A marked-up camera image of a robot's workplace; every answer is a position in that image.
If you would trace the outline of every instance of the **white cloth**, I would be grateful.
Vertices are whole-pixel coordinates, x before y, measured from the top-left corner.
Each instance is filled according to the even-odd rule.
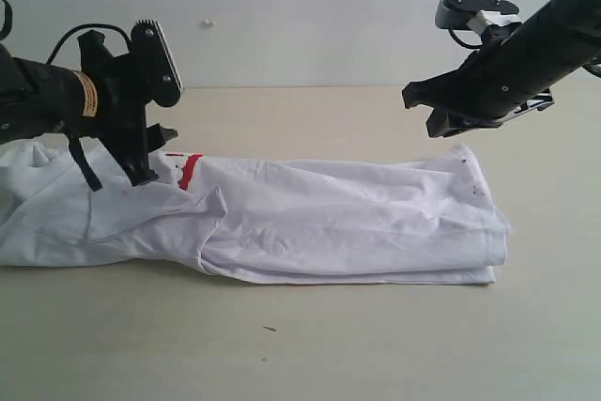
[[[471,151],[427,162],[264,162],[151,154],[133,188],[103,147],[92,193],[66,151],[0,159],[0,264],[171,260],[259,284],[488,284],[507,222]]]

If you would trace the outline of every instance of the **red stripe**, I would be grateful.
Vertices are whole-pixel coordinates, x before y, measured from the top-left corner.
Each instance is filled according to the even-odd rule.
[[[184,175],[179,181],[179,188],[182,190],[188,190],[188,185],[190,185],[190,180],[192,180],[194,166],[196,165],[196,162],[198,162],[198,159],[200,159],[202,156],[203,154],[193,154],[188,157],[183,169]]]

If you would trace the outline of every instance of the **yellow label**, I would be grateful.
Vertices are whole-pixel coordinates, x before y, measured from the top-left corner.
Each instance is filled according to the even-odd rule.
[[[94,86],[94,82],[83,72],[74,70],[73,73],[77,76],[82,87],[84,88],[84,111],[82,116],[94,117],[98,112],[98,91]]]

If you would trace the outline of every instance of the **folded shirt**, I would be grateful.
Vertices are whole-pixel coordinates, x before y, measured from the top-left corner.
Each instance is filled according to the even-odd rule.
[[[150,155],[132,187],[104,147],[23,142],[0,159],[0,264],[171,260],[258,284],[488,284],[507,222],[471,151],[399,164]]]

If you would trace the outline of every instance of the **black strap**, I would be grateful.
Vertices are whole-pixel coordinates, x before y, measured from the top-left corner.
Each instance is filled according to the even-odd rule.
[[[84,179],[90,189],[93,192],[97,192],[100,188],[102,188],[100,179],[98,176],[96,176],[96,173],[94,173],[90,163],[88,163],[85,159],[84,149],[82,148],[79,138],[69,138],[69,152],[79,166],[79,169],[82,171]]]
[[[0,41],[5,39],[12,31],[12,7],[8,0],[1,0],[4,3],[4,24],[0,29]]]

